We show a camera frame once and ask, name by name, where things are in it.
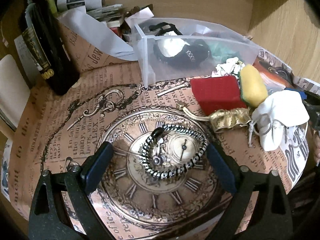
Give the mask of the vintage clock print paper mat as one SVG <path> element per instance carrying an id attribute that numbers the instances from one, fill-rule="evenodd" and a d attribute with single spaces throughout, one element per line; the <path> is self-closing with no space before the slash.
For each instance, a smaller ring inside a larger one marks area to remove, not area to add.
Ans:
<path id="1" fill-rule="evenodd" d="M 265 151 L 254 134 L 248 146 L 248 124 L 215 133 L 190 85 L 195 78 L 159 81 L 145 87 L 138 61 L 101 66 L 82 55 L 80 77 L 63 96 L 44 82 L 32 90 L 11 149 L 10 201 L 28 220 L 43 171 L 64 173 L 81 166 L 100 145 L 114 154 L 89 201 L 113 239 L 173 239 L 214 228 L 232 194 L 221 186 L 207 158 L 214 144 L 238 165 L 268 174 L 276 170 L 286 195 L 293 191 L 309 157 L 310 116 L 295 127 L 287 142 Z M 268 96 L 292 83 L 269 72 L 275 61 L 260 50 L 251 64 L 260 73 Z M 68 192 L 62 197 L 76 231 L 84 229 Z"/>

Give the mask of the white paper sheet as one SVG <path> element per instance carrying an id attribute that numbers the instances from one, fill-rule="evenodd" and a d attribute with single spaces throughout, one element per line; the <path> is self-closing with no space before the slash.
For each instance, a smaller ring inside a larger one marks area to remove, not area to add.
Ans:
<path id="1" fill-rule="evenodd" d="M 105 24 L 89 16 L 85 6 L 69 9 L 57 19 L 100 51 L 125 61 L 138 60 L 133 48 Z"/>

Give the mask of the white drawstring pouch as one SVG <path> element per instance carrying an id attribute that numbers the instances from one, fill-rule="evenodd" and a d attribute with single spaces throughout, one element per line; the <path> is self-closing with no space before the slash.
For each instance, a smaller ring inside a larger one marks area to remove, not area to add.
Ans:
<path id="1" fill-rule="evenodd" d="M 288 89 L 274 92 L 252 113 L 248 124 L 248 146 L 252 147 L 252 137 L 256 134 L 263 150 L 274 151 L 289 140 L 295 127 L 305 125 L 306 135 L 309 119 L 299 92 Z"/>

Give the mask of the black and white sleep mask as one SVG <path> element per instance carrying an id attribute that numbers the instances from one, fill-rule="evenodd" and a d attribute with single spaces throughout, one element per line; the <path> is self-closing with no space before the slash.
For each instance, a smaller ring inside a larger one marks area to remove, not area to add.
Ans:
<path id="1" fill-rule="evenodd" d="M 183 38 L 182 33 L 176 25 L 161 22 L 150 25 L 149 31 L 155 36 L 164 36 L 164 39 L 155 40 L 153 53 L 161 63 L 171 67 L 198 68 L 200 64 L 211 57 L 208 44 L 202 39 L 188 42 Z"/>

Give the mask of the yellow green sponge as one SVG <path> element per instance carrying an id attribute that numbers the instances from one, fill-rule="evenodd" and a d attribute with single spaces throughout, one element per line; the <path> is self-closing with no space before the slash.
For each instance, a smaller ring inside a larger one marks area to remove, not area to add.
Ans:
<path id="1" fill-rule="evenodd" d="M 268 97 L 268 91 L 259 71 L 247 64 L 240 70 L 241 99 L 250 107 L 257 108 Z"/>

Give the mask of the rolled newspaper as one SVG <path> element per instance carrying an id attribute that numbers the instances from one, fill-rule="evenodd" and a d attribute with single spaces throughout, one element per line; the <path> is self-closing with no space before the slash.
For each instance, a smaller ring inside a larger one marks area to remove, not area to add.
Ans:
<path id="1" fill-rule="evenodd" d="M 104 0 L 48 0 L 53 12 L 65 12 L 70 9 L 85 6 L 86 10 L 100 9 Z"/>

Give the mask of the red velvet pouch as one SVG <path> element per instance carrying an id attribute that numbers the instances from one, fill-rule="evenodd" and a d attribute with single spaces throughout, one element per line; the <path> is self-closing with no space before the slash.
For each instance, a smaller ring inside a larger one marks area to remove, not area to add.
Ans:
<path id="1" fill-rule="evenodd" d="M 205 115 L 217 110 L 247 108 L 240 97 L 237 79 L 232 76 L 195 78 L 190 80 L 192 93 Z"/>

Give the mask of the gold fabric pouch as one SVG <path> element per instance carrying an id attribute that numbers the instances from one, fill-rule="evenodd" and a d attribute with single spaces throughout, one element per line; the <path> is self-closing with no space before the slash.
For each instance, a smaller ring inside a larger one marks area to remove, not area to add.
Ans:
<path id="1" fill-rule="evenodd" d="M 247 108 L 220 109 L 209 116 L 209 121 L 213 131 L 221 133 L 224 130 L 246 126 L 250 123 L 251 117 Z"/>

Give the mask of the clear plastic storage bin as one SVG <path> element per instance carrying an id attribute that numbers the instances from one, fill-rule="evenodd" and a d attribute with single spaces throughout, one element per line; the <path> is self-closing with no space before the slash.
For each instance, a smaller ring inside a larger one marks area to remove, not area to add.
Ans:
<path id="1" fill-rule="evenodd" d="M 187 18 L 135 19 L 131 44 L 145 87 L 159 81 L 209 75 L 229 58 L 253 64 L 261 50 L 224 25 Z"/>

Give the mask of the dark wine bottle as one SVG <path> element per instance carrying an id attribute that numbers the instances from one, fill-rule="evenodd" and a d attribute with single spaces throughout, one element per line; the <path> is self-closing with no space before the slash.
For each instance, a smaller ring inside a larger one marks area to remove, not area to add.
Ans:
<path id="1" fill-rule="evenodd" d="M 47 0 L 24 0 L 24 5 L 18 19 L 22 38 L 43 79 L 62 96 L 78 81 L 80 73 L 69 58 Z"/>

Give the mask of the white floral scrunchie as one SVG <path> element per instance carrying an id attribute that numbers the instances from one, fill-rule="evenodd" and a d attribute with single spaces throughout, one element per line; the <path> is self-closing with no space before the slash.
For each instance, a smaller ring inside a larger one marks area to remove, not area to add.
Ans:
<path id="1" fill-rule="evenodd" d="M 245 64 L 238 57 L 228 58 L 225 63 L 217 64 L 211 77 L 234 76 L 238 78 L 244 66 Z"/>

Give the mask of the stack of books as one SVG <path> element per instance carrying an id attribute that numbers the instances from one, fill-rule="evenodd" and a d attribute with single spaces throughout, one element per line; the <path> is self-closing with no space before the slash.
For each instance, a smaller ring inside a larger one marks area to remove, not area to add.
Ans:
<path id="1" fill-rule="evenodd" d="M 139 6 L 128 10 L 127 7 L 124 7 L 122 4 L 113 4 L 100 9 L 90 10 L 87 14 L 108 28 L 119 28 L 126 18 L 139 11 Z"/>

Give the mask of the small white cardboard box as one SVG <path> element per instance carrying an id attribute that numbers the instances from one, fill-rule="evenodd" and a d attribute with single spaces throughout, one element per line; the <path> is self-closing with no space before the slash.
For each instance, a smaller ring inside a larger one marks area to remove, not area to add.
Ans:
<path id="1" fill-rule="evenodd" d="M 130 28 L 133 28 L 135 24 L 142 23 L 147 19 L 153 18 L 154 14 L 149 7 L 145 7 L 135 14 L 125 18 L 125 22 Z"/>

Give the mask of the green cloth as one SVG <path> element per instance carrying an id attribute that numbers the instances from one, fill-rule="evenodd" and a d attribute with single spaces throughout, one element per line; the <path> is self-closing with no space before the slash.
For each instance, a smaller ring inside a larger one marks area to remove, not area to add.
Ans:
<path id="1" fill-rule="evenodd" d="M 209 42 L 208 47 L 210 48 L 212 59 L 215 63 L 226 63 L 227 59 L 234 57 L 240 58 L 238 51 L 232 50 L 223 43 L 216 41 Z"/>

